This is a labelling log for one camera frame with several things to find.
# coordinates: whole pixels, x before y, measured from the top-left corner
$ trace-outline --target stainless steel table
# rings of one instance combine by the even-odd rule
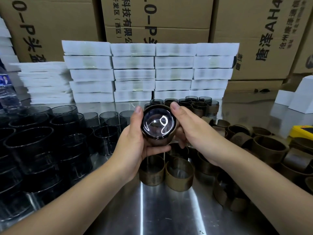
[[[217,118],[232,124],[267,128],[287,137],[293,125],[312,125],[313,114],[302,114],[274,104],[276,92],[226,93]],[[147,102],[76,104],[80,113],[133,110]],[[105,158],[93,156],[95,167]],[[275,229],[251,204],[242,213],[222,208],[212,195],[213,177],[194,178],[186,192],[176,192],[164,183],[149,187],[135,179],[125,185],[86,231],[86,235],[205,235],[276,234]]]

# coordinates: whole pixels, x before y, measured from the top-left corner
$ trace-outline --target plastic bottle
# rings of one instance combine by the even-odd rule
[[[0,67],[0,103],[6,113],[16,113],[22,109],[7,71]]]

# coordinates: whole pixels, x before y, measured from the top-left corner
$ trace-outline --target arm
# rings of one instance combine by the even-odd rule
[[[145,146],[142,118],[143,111],[137,106],[131,125],[123,130],[114,154],[103,166],[2,235],[83,234],[122,186],[135,177],[146,156],[171,149]]]
[[[313,233],[312,195],[223,138],[185,107],[173,102],[171,111],[185,133],[180,132],[180,145],[188,140],[207,160],[225,170],[280,234]]]

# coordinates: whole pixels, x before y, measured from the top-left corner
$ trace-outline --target yellow device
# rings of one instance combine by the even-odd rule
[[[295,125],[290,130],[289,136],[292,138],[307,138],[313,140],[313,126],[310,125]]]

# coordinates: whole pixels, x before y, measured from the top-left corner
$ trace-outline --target bottle label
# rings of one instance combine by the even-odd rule
[[[0,86],[12,85],[8,74],[0,74]]]

